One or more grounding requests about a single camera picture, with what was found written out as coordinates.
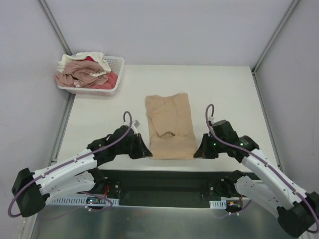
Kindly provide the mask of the white plastic laundry basket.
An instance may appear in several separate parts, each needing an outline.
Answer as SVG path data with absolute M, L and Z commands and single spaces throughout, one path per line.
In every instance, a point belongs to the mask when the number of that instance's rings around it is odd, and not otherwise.
M 61 90 L 66 90 L 72 94 L 83 94 L 83 95 L 94 95 L 94 96 L 114 96 L 121 80 L 125 61 L 122 57 L 106 56 L 106 55 L 104 56 L 104 59 L 110 65 L 111 70 L 118 75 L 118 80 L 113 89 L 104 90 L 104 89 L 92 89 L 92 88 L 75 88 L 75 87 L 62 87 L 57 85 L 58 88 Z

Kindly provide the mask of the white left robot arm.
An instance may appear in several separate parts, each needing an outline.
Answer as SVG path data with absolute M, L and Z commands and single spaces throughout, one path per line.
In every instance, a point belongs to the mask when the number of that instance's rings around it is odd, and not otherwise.
M 29 168 L 20 170 L 11 190 L 14 198 L 8 215 L 26 218 L 37 214 L 58 197 L 83 191 L 102 193 L 106 183 L 98 167 L 113 161 L 118 155 L 140 159 L 153 154 L 140 133 L 123 125 L 112 134 L 94 140 L 64 162 L 33 172 Z

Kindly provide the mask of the beige t shirt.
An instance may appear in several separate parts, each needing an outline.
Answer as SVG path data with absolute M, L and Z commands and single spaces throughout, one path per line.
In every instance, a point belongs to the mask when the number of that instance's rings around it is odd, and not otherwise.
M 150 151 L 155 160 L 192 160 L 197 151 L 188 94 L 147 96 Z

